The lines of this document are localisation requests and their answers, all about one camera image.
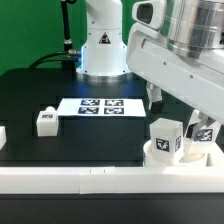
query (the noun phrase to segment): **label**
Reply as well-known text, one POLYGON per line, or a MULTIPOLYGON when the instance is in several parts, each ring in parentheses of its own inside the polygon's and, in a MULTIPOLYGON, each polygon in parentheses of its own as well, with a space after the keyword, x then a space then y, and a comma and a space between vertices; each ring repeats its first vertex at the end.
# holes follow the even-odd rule
POLYGON ((111 44, 109 37, 107 36, 107 33, 105 32, 103 36, 101 37, 99 44, 111 44))

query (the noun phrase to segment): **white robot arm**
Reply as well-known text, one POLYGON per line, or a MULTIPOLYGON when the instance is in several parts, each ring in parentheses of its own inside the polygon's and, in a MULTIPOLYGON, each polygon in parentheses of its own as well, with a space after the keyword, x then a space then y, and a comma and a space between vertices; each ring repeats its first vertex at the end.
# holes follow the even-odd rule
POLYGON ((200 111, 203 123, 224 124, 224 1, 144 1, 133 18, 127 63, 148 92, 153 84, 200 111))

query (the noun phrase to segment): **black and white pattern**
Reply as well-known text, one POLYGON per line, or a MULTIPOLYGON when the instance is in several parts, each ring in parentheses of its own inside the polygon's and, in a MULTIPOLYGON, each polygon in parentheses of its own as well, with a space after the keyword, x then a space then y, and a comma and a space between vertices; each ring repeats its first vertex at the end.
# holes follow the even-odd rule
POLYGON ((100 100, 82 100, 81 106, 99 106, 100 100))
POLYGON ((175 152, 180 148, 180 146, 181 146, 181 136, 176 139, 175 152))
POLYGON ((42 115, 42 119, 51 119, 53 118, 53 114, 44 114, 42 115))
POLYGON ((105 100, 105 106, 124 106, 124 100, 105 100))
POLYGON ((169 152, 170 151, 169 141, 157 138, 156 148, 162 151, 169 152))
POLYGON ((212 142, 213 129, 200 130, 197 133, 197 138, 199 142, 212 142))
POLYGON ((99 107, 80 107, 78 114, 98 114, 99 107))
POLYGON ((124 114, 124 108, 104 108, 104 114, 124 114))

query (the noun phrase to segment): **white cube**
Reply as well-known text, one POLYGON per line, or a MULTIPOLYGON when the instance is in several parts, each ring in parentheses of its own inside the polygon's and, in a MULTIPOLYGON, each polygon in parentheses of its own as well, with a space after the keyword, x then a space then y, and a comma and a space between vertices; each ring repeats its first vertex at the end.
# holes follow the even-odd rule
POLYGON ((5 127, 0 126, 0 150, 6 143, 5 127))
POLYGON ((150 125, 152 158, 174 165, 183 157, 183 123, 160 118, 150 125))
POLYGON ((37 118, 37 134, 41 136, 57 136, 58 113, 57 111, 40 111, 37 118))

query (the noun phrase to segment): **cable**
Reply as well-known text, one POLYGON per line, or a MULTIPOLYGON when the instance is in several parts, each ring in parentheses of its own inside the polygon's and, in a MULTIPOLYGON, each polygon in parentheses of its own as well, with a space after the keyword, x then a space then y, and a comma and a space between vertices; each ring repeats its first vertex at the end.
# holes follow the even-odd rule
POLYGON ((50 59, 50 60, 42 60, 38 63, 36 63, 34 66, 30 66, 29 68, 36 68, 37 66, 39 66, 40 64, 46 63, 46 62, 79 62, 79 58, 72 58, 72 59, 50 59))
POLYGON ((41 64, 40 63, 41 61, 44 61, 45 59, 52 58, 52 57, 59 56, 59 55, 66 55, 66 54, 68 54, 68 52, 66 52, 66 51, 48 54, 46 56, 39 58, 35 62, 33 62, 28 68, 35 68, 37 65, 41 64))

